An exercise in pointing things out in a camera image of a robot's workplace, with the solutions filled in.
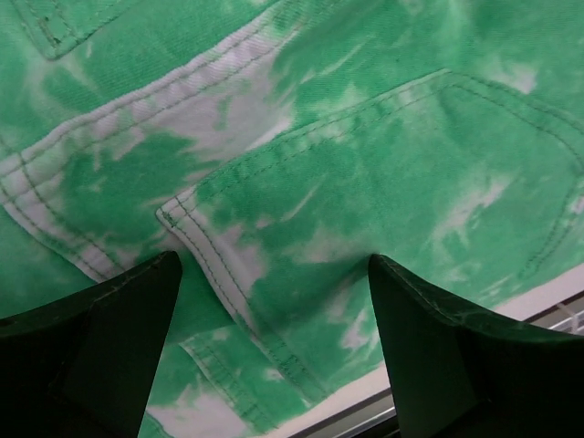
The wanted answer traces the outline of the aluminium frame rail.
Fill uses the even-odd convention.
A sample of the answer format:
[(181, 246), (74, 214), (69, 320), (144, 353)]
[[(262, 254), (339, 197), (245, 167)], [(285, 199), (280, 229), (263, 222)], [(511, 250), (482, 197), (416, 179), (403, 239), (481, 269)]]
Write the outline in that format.
[(521, 323), (481, 318), (441, 294), (439, 312), (408, 291), (373, 292), (388, 390), (310, 429), (312, 437), (580, 437), (583, 434), (583, 297)]

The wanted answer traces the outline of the green white tie-dye trousers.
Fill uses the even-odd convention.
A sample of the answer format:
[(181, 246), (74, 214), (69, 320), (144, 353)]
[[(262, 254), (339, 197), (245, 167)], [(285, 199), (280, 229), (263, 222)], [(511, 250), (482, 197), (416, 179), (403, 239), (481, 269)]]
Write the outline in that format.
[(386, 389), (371, 254), (517, 319), (583, 288), (580, 1), (4, 1), (1, 312), (173, 250), (139, 434)]

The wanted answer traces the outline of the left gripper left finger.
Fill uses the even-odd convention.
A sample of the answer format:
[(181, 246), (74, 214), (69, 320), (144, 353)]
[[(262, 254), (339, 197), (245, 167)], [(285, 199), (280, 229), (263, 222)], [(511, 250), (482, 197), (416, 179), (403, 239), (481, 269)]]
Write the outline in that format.
[(3, 318), (2, 436), (137, 436), (182, 274), (167, 251)]

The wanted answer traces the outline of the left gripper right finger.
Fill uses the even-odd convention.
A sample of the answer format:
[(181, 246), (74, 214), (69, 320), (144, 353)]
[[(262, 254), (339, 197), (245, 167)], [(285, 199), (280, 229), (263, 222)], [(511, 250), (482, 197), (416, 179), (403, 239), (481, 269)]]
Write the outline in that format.
[(368, 279), (403, 437), (580, 437), (583, 339), (483, 308), (384, 255)]

